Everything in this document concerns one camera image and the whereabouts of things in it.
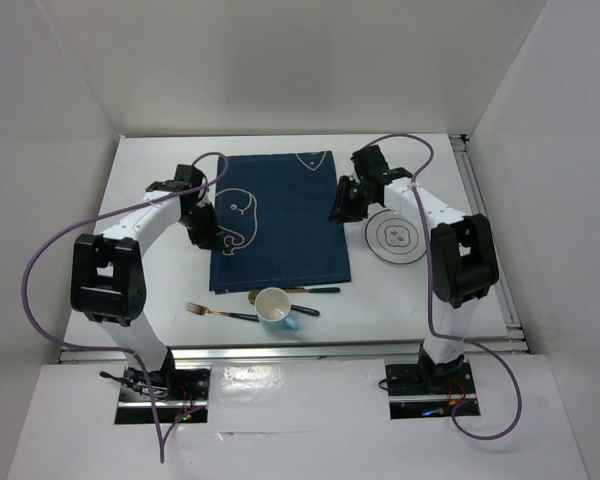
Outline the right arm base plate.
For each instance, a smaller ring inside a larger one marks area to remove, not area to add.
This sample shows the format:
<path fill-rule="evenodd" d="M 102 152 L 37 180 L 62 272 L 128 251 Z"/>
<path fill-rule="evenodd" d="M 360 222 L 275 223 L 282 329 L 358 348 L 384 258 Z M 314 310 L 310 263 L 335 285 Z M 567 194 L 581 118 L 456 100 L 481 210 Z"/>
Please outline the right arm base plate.
<path fill-rule="evenodd" d="M 438 386 L 427 386 L 415 364 L 386 364 L 378 387 L 387 393 L 392 420 L 480 416 L 473 372 L 465 362 L 458 373 Z"/>

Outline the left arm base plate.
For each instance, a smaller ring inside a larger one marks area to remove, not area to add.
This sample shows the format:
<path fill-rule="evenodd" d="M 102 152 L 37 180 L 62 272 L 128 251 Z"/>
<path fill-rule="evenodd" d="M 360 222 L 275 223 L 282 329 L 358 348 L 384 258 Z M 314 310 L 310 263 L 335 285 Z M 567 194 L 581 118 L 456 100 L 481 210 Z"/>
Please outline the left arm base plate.
<path fill-rule="evenodd" d="M 123 374 L 100 371 L 101 378 L 120 385 L 114 423 L 140 425 L 153 422 L 149 389 L 140 371 L 126 368 Z M 176 370 L 173 385 L 167 387 L 152 378 L 156 409 L 161 424 L 172 423 L 179 415 L 183 423 L 206 423 L 211 380 L 209 367 Z"/>

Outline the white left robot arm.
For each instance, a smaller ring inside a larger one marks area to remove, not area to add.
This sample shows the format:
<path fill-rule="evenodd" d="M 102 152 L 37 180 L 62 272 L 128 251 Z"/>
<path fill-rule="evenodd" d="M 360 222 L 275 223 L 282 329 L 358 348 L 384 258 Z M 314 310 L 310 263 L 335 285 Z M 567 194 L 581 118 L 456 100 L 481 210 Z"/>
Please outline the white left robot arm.
<path fill-rule="evenodd" d="M 220 251 L 220 229 L 213 205 L 201 188 L 205 174 L 178 165 L 174 178 L 146 189 L 144 206 L 100 234 L 74 242 L 70 302 L 125 349 L 129 366 L 142 375 L 143 389 L 156 399 L 176 390 L 175 360 L 155 334 L 145 313 L 147 289 L 142 258 L 172 225 L 186 231 L 192 245 Z"/>

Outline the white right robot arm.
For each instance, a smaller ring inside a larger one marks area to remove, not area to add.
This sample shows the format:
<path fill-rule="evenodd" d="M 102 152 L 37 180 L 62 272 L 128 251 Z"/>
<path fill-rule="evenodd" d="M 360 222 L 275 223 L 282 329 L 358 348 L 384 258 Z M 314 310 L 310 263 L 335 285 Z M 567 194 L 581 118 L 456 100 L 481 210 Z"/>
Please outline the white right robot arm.
<path fill-rule="evenodd" d="M 360 222 L 378 204 L 422 224 L 429 333 L 419 347 L 416 379 L 424 390 L 440 391 L 460 371 L 475 310 L 499 279 L 490 223 L 448 206 L 406 169 L 390 168 L 377 145 L 354 152 L 351 161 L 354 173 L 338 181 L 331 221 Z"/>

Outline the blue fabric placemat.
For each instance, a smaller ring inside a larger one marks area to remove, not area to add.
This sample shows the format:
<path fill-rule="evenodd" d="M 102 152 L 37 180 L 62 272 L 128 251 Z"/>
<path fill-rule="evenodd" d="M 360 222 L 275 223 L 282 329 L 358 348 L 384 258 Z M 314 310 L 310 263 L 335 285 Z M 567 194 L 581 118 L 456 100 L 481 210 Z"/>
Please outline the blue fabric placemat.
<path fill-rule="evenodd" d="M 350 281 L 344 228 L 329 218 L 336 189 L 331 151 L 230 157 L 215 189 L 223 249 L 211 257 L 210 291 Z"/>

